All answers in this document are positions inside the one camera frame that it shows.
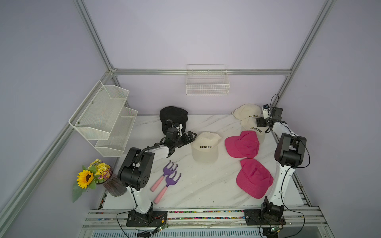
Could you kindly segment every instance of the white wire basket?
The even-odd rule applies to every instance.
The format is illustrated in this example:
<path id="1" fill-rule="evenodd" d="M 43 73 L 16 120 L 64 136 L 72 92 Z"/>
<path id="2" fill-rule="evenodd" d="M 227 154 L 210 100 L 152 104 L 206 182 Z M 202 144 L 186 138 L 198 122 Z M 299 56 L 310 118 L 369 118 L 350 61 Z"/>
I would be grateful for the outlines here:
<path id="1" fill-rule="evenodd" d="M 83 113 L 72 115 L 69 124 L 78 131 L 103 157 L 123 154 L 130 136 L 136 110 L 125 107 L 129 91 L 115 85 L 103 85 L 88 103 Z"/>
<path id="2" fill-rule="evenodd" d="M 227 65 L 187 65 L 187 95 L 223 96 L 229 88 Z"/>
<path id="3" fill-rule="evenodd" d="M 122 107 L 109 139 L 95 144 L 95 149 L 103 157 L 119 157 L 123 154 L 137 114 L 136 110 Z"/>

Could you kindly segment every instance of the beige cap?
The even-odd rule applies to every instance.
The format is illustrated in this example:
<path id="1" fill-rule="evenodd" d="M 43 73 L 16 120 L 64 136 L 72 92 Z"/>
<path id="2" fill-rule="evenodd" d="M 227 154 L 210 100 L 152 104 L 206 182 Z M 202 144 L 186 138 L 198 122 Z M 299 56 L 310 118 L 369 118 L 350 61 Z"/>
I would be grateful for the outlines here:
<path id="1" fill-rule="evenodd" d="M 237 108 L 233 115 L 238 120 L 243 120 L 248 117 L 259 117 L 262 114 L 260 106 L 255 104 L 245 104 Z"/>
<path id="2" fill-rule="evenodd" d="M 241 121 L 241 126 L 246 131 L 255 131 L 257 133 L 258 141 L 259 143 L 262 143 L 265 138 L 265 131 L 269 128 L 268 126 L 265 127 L 258 127 L 257 126 L 257 119 L 253 117 L 248 117 L 246 119 L 243 119 Z"/>
<path id="3" fill-rule="evenodd" d="M 192 156 L 197 162 L 214 162 L 218 158 L 218 143 L 221 136 L 203 132 L 192 143 Z"/>

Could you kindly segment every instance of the glass vase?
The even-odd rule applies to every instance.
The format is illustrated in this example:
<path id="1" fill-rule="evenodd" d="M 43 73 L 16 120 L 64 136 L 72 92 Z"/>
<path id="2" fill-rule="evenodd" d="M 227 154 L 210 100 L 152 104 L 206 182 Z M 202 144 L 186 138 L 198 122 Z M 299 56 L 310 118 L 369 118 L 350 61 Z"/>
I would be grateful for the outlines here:
<path id="1" fill-rule="evenodd" d="M 127 188 L 124 184 L 118 179 L 116 174 L 113 173 L 112 167 L 110 167 L 111 176 L 104 181 L 102 184 L 111 196 L 122 196 Z"/>

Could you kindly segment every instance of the mounting plate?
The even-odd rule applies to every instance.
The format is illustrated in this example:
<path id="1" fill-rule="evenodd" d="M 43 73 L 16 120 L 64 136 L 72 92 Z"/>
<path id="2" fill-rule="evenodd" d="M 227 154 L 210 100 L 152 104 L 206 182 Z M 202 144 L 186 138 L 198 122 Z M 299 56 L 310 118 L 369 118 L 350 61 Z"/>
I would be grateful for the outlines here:
<path id="1" fill-rule="evenodd" d="M 153 219 L 151 223 L 147 223 L 145 221 L 142 221 L 140 219 L 134 219 L 130 220 L 130 216 L 127 219 L 126 226 L 127 227 L 158 227 L 160 224 L 162 224 L 162 219 L 167 220 L 167 211 L 153 211 L 152 217 L 159 217 Z"/>
<path id="2" fill-rule="evenodd" d="M 246 220 L 246 225 L 279 225 L 279 221 L 261 221 L 260 219 L 260 214 L 261 210 L 260 209 L 250 209 L 250 210 L 244 210 L 243 211 L 245 214 L 245 220 Z M 282 220 L 282 225 L 286 225 L 286 221 L 283 219 Z"/>

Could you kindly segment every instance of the artificial flower bouquet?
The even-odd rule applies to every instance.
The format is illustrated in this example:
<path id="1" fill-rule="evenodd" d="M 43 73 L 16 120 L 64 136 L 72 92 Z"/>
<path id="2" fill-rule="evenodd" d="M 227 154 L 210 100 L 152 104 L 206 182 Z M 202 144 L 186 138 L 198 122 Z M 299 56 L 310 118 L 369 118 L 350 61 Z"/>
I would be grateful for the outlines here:
<path id="1" fill-rule="evenodd" d="M 96 184 L 102 184 L 112 175 L 111 166 L 96 159 L 89 167 L 82 165 L 82 172 L 78 173 L 77 182 L 73 185 L 72 198 L 75 202 L 88 188 L 95 189 Z"/>

